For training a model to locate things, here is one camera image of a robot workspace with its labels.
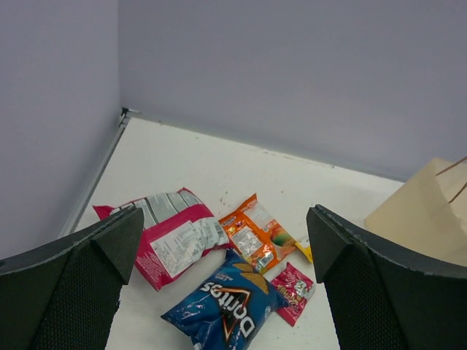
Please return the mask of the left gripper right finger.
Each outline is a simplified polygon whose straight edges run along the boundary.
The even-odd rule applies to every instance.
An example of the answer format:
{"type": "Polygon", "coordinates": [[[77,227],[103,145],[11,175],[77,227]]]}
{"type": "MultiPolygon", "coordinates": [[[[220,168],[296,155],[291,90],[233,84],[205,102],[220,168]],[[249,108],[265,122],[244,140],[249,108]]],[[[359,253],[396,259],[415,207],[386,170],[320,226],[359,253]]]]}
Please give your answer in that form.
{"type": "Polygon", "coordinates": [[[465,349],[466,268],[309,209],[314,271],[341,349],[465,349]]]}

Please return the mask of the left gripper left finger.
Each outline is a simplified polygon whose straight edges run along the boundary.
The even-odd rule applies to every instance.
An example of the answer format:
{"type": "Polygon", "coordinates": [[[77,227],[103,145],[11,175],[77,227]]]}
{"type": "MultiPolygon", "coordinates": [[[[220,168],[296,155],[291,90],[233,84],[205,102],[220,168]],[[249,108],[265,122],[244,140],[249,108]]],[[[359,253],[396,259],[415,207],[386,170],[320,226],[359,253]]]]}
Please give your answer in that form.
{"type": "Polygon", "coordinates": [[[143,223],[129,206],[1,260],[1,348],[104,349],[143,223]]]}

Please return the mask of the red candy packet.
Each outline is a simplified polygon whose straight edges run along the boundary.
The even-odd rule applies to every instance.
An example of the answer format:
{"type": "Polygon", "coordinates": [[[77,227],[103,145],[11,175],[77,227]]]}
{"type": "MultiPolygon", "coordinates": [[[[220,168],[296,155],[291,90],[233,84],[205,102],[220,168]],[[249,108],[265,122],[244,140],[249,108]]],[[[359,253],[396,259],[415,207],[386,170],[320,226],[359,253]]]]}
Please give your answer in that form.
{"type": "Polygon", "coordinates": [[[313,296],[315,283],[299,269],[287,262],[285,269],[280,272],[271,284],[281,292],[288,301],[288,306],[280,308],[277,313],[294,327],[302,315],[306,305],[313,296]]]}

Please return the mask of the yellow snack bar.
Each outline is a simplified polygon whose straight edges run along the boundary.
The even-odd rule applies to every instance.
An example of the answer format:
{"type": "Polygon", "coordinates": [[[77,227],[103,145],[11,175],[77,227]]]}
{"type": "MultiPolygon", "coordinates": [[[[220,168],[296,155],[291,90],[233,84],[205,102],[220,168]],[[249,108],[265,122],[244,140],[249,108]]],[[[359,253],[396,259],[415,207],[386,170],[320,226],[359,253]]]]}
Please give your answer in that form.
{"type": "Polygon", "coordinates": [[[312,250],[309,242],[309,238],[301,238],[296,242],[296,248],[305,256],[305,258],[313,263],[312,250]]]}

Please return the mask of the beige paper bag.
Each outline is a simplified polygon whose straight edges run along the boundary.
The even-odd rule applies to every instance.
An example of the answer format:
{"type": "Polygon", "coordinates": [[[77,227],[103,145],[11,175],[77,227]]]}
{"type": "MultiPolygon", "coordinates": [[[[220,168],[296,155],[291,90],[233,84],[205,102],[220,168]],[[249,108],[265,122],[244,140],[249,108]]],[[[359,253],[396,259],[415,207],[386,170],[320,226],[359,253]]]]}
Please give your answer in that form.
{"type": "Polygon", "coordinates": [[[466,266],[466,158],[434,158],[365,218],[366,228],[429,257],[466,266]]]}

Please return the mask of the pink white snack bag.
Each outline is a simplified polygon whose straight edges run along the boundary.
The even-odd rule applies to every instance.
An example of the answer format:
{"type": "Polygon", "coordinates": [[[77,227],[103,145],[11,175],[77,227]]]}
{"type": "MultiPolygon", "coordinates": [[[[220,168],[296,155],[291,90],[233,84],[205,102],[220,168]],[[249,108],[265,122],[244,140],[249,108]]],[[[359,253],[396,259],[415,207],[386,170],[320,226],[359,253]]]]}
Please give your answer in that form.
{"type": "Polygon", "coordinates": [[[144,215],[136,269],[160,291],[212,250],[225,249],[229,238],[219,221],[189,189],[163,192],[121,206],[94,206],[99,219],[135,206],[144,215]]]}

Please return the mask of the orange snack packet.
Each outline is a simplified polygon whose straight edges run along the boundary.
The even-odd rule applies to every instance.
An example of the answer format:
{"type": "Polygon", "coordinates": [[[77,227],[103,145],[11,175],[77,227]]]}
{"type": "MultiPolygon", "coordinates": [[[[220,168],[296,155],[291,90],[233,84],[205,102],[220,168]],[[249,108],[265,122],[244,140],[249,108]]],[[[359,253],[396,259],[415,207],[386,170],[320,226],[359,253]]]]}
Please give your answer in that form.
{"type": "Polygon", "coordinates": [[[296,240],[251,195],[220,224],[231,246],[257,271],[265,273],[296,250],[296,240]]]}

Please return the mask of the blue Doritos bag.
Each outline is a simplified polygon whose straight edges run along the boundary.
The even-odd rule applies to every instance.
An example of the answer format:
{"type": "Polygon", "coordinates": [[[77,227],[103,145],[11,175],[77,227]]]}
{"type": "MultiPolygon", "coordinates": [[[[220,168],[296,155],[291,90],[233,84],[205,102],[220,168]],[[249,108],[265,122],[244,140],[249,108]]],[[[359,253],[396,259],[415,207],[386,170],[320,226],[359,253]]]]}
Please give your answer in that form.
{"type": "Polygon", "coordinates": [[[223,264],[161,318],[195,349],[247,349],[286,297],[234,250],[223,264]]]}

